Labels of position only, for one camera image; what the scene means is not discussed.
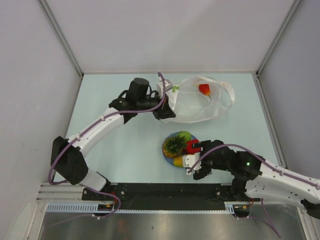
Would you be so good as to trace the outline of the red fake pepper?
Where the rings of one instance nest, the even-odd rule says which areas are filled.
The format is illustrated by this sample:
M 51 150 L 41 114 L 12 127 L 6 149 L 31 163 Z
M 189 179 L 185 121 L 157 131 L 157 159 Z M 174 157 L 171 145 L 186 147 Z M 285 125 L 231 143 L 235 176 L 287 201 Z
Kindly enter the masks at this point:
M 186 152 L 189 155 L 201 152 L 201 147 L 195 147 L 195 144 L 199 143 L 198 139 L 192 139 L 186 143 Z

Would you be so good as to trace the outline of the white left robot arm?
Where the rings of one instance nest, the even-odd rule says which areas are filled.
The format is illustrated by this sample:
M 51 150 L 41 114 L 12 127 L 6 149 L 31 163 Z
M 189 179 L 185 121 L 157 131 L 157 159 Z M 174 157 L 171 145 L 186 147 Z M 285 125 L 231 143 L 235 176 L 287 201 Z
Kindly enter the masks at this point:
M 111 131 L 126 124 L 142 113 L 152 113 L 157 120 L 174 118 L 176 115 L 169 106 L 167 92 L 173 84 L 161 73 L 157 89 L 152 90 L 148 80 L 134 78 L 127 90 L 114 99 L 108 108 L 90 125 L 78 133 L 63 138 L 58 136 L 52 143 L 50 170 L 48 181 L 53 181 L 53 172 L 64 179 L 64 183 L 81 185 L 91 191 L 100 200 L 110 196 L 111 188 L 108 180 L 100 173 L 90 169 L 85 157 Z

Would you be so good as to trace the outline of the green fake apple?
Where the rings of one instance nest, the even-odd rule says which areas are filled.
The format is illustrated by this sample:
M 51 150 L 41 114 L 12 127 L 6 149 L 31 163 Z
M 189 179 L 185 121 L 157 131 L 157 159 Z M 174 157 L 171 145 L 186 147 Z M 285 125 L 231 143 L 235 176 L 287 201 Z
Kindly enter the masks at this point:
M 178 133 L 178 136 L 182 138 L 185 142 L 191 141 L 192 140 L 192 134 L 188 131 L 180 131 Z

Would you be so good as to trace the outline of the blue plastic plate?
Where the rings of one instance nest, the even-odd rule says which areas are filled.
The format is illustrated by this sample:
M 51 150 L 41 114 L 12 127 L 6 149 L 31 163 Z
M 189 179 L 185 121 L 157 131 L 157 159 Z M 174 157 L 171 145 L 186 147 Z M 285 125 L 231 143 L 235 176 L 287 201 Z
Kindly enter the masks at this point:
M 184 156 L 184 155 L 189 155 L 189 154 L 187 154 L 187 152 L 186 152 L 186 148 L 184 148 L 183 150 L 182 150 L 182 153 L 179 155 L 179 156 Z M 169 157 L 165 157 L 164 156 L 164 158 L 165 158 L 165 160 L 170 164 L 170 165 L 172 165 L 173 166 L 173 158 L 169 158 Z

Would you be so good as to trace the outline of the orange fake pineapple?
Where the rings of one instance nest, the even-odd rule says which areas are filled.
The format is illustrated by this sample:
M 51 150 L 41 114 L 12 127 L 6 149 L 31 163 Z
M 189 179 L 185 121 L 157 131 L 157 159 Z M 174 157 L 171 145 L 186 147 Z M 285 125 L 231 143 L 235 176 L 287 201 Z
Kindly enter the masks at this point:
M 175 158 L 181 155 L 187 146 L 186 137 L 178 134 L 171 134 L 162 143 L 162 153 L 167 158 Z

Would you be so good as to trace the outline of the white plastic bag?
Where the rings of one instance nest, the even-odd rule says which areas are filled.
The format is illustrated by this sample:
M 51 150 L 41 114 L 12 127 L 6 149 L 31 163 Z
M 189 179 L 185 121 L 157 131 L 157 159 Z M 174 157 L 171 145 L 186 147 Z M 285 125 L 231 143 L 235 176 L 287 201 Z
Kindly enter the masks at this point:
M 210 97 L 199 91 L 200 84 L 209 84 Z M 173 84 L 166 95 L 176 117 L 163 119 L 164 123 L 192 124 L 217 119 L 225 115 L 236 101 L 235 90 L 229 82 L 201 75 Z

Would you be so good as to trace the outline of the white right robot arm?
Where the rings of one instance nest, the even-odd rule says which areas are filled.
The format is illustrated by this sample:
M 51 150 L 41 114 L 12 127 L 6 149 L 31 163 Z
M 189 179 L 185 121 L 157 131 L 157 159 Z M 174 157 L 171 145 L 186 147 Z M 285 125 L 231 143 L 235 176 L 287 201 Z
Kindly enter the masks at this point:
M 220 140 L 191 144 L 197 153 L 189 167 L 194 180 L 206 177 L 212 170 L 229 172 L 233 176 L 220 199 L 234 201 L 260 200 L 296 206 L 315 218 L 320 217 L 320 181 L 285 167 L 278 166 L 251 150 Z

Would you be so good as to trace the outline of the yellow fake fruit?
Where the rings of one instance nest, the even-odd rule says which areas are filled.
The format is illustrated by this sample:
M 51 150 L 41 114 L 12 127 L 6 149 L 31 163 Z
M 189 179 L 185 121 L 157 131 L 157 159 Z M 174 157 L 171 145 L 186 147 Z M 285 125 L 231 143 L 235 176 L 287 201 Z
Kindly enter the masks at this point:
M 185 165 L 185 157 L 184 156 L 177 156 L 173 158 L 173 166 L 177 168 L 184 168 Z

